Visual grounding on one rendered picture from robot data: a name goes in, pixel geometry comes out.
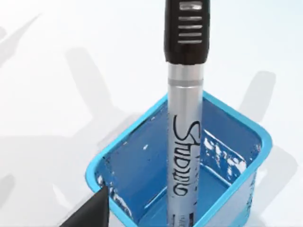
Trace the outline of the light blue plastic box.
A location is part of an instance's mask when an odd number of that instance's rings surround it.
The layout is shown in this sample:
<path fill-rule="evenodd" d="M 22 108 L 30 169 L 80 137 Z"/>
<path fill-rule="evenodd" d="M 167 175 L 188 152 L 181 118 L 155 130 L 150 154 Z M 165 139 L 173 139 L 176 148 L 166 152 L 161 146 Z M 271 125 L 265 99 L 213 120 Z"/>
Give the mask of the light blue plastic box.
<path fill-rule="evenodd" d="M 196 224 L 244 227 L 258 167 L 272 148 L 270 135 L 209 93 L 203 94 L 203 133 Z M 163 97 L 97 154 L 88 187 L 110 190 L 109 206 L 125 227 L 167 227 L 167 99 Z"/>

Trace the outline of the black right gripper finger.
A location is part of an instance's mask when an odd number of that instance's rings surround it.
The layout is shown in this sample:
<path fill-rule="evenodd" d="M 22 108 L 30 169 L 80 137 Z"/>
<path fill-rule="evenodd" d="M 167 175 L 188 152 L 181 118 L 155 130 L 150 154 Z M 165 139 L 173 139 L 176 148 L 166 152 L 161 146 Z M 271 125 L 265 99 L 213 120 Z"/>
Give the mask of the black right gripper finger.
<path fill-rule="evenodd" d="M 59 227 L 108 227 L 109 195 L 103 186 Z"/>

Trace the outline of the silver marker with black cap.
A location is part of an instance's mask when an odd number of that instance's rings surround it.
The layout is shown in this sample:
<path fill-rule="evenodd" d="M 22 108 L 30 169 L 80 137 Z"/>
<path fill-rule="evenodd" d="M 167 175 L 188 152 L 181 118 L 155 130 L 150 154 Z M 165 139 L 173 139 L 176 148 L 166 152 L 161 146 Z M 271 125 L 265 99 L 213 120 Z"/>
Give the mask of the silver marker with black cap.
<path fill-rule="evenodd" d="M 167 227 L 193 227 L 198 200 L 210 0 L 166 0 Z"/>

